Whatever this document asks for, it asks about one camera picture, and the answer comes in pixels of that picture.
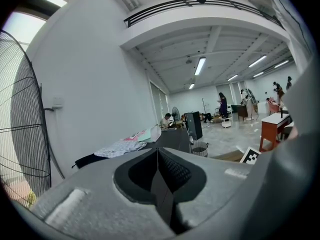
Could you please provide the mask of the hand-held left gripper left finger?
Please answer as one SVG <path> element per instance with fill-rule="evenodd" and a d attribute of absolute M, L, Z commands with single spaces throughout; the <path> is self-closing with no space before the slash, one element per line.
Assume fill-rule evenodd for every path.
<path fill-rule="evenodd" d="M 151 204 L 128 200 L 114 184 L 116 169 L 140 150 L 84 166 L 50 188 L 31 212 L 72 239 L 170 239 L 175 236 Z"/>

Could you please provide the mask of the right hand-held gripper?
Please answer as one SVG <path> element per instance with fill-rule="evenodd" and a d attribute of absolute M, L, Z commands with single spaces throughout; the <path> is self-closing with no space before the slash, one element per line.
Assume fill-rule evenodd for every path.
<path fill-rule="evenodd" d="M 244 155 L 242 156 L 240 163 L 255 164 L 261 152 L 248 147 Z"/>

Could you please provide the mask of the wooden floor platform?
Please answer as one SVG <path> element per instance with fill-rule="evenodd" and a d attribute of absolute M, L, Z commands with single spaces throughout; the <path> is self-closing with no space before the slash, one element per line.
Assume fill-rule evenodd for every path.
<path fill-rule="evenodd" d="M 235 150 L 232 152 L 214 156 L 213 159 L 239 163 L 243 155 L 244 153 L 242 153 L 240 150 Z"/>

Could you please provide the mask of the orange desk with white top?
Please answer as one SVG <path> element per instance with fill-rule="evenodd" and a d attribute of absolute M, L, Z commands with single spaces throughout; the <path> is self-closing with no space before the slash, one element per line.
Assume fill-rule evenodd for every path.
<path fill-rule="evenodd" d="M 271 151 L 280 143 L 279 134 L 290 124 L 289 114 L 273 113 L 261 120 L 259 152 Z"/>

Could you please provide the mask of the grey waste basket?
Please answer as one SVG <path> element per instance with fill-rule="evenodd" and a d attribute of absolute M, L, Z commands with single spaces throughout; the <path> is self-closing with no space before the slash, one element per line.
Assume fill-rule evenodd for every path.
<path fill-rule="evenodd" d="M 208 157 L 208 147 L 209 147 L 208 142 L 194 141 L 193 145 L 191 146 L 191 153 L 196 156 L 201 156 L 201 157 L 207 158 Z"/>

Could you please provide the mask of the white round side table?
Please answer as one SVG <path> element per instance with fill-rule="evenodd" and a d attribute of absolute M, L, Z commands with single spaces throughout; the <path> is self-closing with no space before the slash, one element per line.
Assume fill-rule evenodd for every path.
<path fill-rule="evenodd" d="M 233 117 L 219 117 L 223 128 L 230 128 L 233 124 Z"/>

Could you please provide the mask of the black cloth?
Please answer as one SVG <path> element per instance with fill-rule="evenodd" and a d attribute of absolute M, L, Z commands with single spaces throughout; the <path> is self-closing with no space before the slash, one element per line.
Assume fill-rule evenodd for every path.
<path fill-rule="evenodd" d="M 97 156 L 95 154 L 90 154 L 90 155 L 84 156 L 84 157 L 76 160 L 74 162 L 74 165 L 71 168 L 73 169 L 74 167 L 77 167 L 78 169 L 81 169 L 89 164 L 92 164 L 92 163 L 95 163 L 98 161 L 103 161 L 106 159 L 108 159 L 108 158 L 102 157 L 102 156 Z"/>

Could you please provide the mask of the dark brown desk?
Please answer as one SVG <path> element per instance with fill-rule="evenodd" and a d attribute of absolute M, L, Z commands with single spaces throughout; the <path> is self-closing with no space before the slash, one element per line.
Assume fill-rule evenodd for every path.
<path fill-rule="evenodd" d="M 242 120 L 244 121 L 248 117 L 247 107 L 245 105 L 231 105 L 231 108 L 233 113 L 237 113 L 238 120 L 242 118 Z"/>

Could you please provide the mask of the black washing machine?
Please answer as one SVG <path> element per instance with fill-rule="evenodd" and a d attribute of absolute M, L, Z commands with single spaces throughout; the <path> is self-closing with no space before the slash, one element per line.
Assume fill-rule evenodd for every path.
<path fill-rule="evenodd" d="M 128 152 L 122 156 L 97 161 L 88 164 L 82 167 L 81 169 L 78 169 L 75 166 L 73 170 L 76 172 L 87 173 L 90 175 L 96 175 L 102 171 L 104 171 L 105 173 L 112 174 L 115 171 L 115 169 L 121 164 L 128 162 L 134 158 L 137 158 L 140 155 L 144 155 L 148 151 L 152 151 L 159 148 L 170 148 L 189 154 L 191 152 L 191 144 L 188 131 L 183 128 L 163 131 L 156 142 L 149 142 L 145 147 L 143 147 L 140 150 Z"/>

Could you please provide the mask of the pink plastic package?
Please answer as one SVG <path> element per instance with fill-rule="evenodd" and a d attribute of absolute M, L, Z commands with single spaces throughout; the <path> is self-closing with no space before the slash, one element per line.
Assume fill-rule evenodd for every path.
<path fill-rule="evenodd" d="M 161 134 L 161 128 L 158 125 L 155 125 L 125 138 L 124 141 L 154 143 L 160 138 Z"/>

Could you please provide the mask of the ceiling light tube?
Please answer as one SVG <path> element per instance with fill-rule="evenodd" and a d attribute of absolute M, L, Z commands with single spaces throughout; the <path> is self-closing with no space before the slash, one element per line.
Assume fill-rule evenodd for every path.
<path fill-rule="evenodd" d="M 195 76 L 198 76 L 200 74 L 203 66 L 205 65 L 206 59 L 207 59 L 206 57 L 200 57 L 199 58 L 197 66 L 196 66 L 196 69 L 195 69 L 195 72 L 194 72 Z"/>

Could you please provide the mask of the grey window blind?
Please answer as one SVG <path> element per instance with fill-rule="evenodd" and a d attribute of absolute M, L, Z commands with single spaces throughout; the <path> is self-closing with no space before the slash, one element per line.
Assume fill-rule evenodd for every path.
<path fill-rule="evenodd" d="M 156 114 L 161 119 L 167 113 L 169 113 L 167 96 L 163 91 L 161 91 L 152 82 L 150 83 L 150 87 L 151 87 L 151 92 L 152 92 L 152 97 L 153 97 L 153 102 L 154 102 Z"/>

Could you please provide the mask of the large black floor fan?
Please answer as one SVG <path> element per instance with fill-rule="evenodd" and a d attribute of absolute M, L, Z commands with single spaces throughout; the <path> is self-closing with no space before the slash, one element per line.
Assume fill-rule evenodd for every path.
<path fill-rule="evenodd" d="M 40 87 L 26 52 L 0 31 L 0 185 L 26 208 L 52 186 Z"/>

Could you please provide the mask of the small black pedestal fan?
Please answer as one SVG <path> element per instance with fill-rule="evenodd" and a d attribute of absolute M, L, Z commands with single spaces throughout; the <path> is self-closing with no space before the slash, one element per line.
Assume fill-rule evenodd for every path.
<path fill-rule="evenodd" d="M 178 124 L 180 124 L 181 119 L 180 112 L 177 107 L 174 106 L 172 108 L 171 116 L 173 117 L 174 126 L 177 127 Z"/>

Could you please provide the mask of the white wall junction box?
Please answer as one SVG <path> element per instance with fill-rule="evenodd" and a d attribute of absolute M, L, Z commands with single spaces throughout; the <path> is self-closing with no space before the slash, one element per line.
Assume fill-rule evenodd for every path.
<path fill-rule="evenodd" d="M 64 100 L 62 97 L 59 96 L 55 96 L 52 99 L 52 109 L 56 110 L 56 109 L 61 109 L 64 106 Z"/>

